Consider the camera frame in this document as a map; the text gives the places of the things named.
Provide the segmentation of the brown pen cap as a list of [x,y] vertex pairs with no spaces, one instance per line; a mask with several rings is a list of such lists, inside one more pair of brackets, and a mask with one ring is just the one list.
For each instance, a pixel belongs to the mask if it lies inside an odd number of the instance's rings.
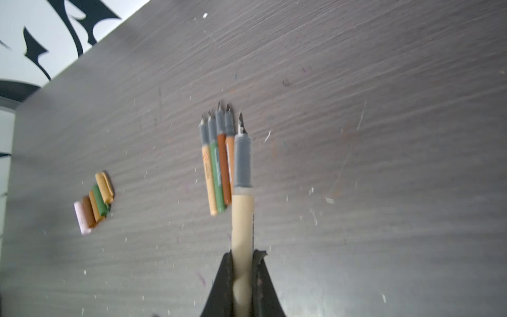
[[92,229],[92,228],[96,227],[97,222],[95,220],[95,215],[93,212],[91,199],[89,198],[88,195],[83,196],[82,203],[83,203],[83,209],[84,209],[84,215],[85,215],[84,217],[85,217],[85,220],[87,223],[87,227]]

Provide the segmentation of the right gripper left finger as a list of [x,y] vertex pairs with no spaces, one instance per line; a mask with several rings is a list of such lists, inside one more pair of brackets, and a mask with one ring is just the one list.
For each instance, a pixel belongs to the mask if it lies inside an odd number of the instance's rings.
[[223,255],[201,317],[232,317],[234,270],[232,252]]

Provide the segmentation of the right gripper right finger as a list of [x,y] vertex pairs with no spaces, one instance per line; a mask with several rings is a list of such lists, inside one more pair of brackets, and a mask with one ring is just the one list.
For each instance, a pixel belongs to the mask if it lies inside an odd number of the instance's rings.
[[265,264],[266,256],[267,252],[263,250],[253,253],[251,316],[286,317]]

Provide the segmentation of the green pen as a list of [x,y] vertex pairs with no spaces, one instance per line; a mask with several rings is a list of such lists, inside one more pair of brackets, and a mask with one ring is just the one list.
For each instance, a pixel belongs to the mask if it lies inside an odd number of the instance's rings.
[[223,185],[222,178],[220,172],[220,158],[219,158],[219,148],[217,141],[217,125],[215,120],[215,115],[212,112],[208,111],[208,119],[207,119],[208,131],[209,131],[209,146],[211,153],[211,163],[213,169],[213,183],[215,189],[215,201],[217,204],[218,213],[223,213],[226,210],[226,205],[224,202],[224,194],[223,194]]

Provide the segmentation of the dark tan pen cap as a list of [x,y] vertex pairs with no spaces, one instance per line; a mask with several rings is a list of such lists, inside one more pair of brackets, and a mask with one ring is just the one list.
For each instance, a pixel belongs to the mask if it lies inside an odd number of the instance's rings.
[[104,217],[102,215],[100,215],[99,213],[99,210],[98,210],[98,206],[97,206],[97,203],[96,203],[96,199],[95,199],[95,195],[94,195],[94,192],[91,190],[89,193],[88,193],[88,196],[89,196],[89,199],[91,201],[91,206],[92,206],[92,212],[93,212],[93,215],[94,215],[94,218],[95,218],[95,222],[96,223],[100,223],[101,221],[104,220]]

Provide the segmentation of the brown pen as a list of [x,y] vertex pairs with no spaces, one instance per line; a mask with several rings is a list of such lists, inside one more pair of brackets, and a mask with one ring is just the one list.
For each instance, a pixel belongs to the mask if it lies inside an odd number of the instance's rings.
[[226,150],[228,158],[228,171],[229,180],[231,186],[231,192],[234,190],[234,114],[232,111],[232,105],[227,104],[225,112],[225,128],[226,128]]

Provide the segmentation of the pink cream marker pen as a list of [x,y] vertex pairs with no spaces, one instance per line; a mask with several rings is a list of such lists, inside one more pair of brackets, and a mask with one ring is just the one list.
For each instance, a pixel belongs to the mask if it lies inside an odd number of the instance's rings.
[[235,316],[250,316],[252,301],[253,211],[251,141],[243,115],[234,139],[234,191],[232,195],[232,303]]

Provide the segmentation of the pink pen cap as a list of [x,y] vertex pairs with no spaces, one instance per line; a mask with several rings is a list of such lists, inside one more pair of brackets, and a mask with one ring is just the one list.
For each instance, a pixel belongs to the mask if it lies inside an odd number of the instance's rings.
[[85,213],[83,202],[74,203],[75,213],[79,223],[79,228],[82,236],[89,235],[92,229],[88,225],[87,216]]

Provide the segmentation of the dark tan pen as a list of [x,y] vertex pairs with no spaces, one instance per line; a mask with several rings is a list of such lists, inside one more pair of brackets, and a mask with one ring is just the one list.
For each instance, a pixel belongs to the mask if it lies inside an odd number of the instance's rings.
[[215,111],[215,119],[217,127],[217,142],[219,148],[219,162],[220,162],[221,180],[223,185],[223,196],[225,205],[228,206],[231,204],[231,182],[228,170],[224,110],[223,103],[221,101],[219,101],[217,110]]

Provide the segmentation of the green pen cap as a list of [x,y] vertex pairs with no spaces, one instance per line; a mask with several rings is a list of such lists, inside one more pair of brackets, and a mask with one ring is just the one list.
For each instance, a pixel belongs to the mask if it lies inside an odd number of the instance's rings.
[[98,208],[99,215],[102,217],[107,217],[110,211],[110,206],[104,201],[98,185],[94,185],[92,187],[92,192],[95,196],[95,202]]

